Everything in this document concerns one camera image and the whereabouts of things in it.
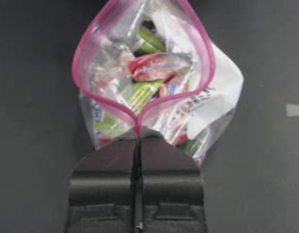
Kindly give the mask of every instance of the snack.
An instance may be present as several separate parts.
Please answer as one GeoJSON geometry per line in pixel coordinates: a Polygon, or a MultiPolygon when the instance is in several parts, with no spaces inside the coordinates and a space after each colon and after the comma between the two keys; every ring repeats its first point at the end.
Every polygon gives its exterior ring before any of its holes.
{"type": "Polygon", "coordinates": [[[157,80],[155,82],[134,83],[124,90],[121,96],[128,100],[128,106],[136,115],[140,114],[145,104],[152,100],[163,82],[163,80],[157,80]]]}
{"type": "Polygon", "coordinates": [[[137,82],[168,80],[188,67],[187,59],[167,53],[141,56],[129,62],[129,72],[137,82]]]}
{"type": "Polygon", "coordinates": [[[138,28],[136,37],[137,43],[134,45],[134,55],[149,55],[159,52],[165,52],[165,46],[161,40],[156,36],[156,26],[149,18],[142,21],[142,25],[138,28]]]}

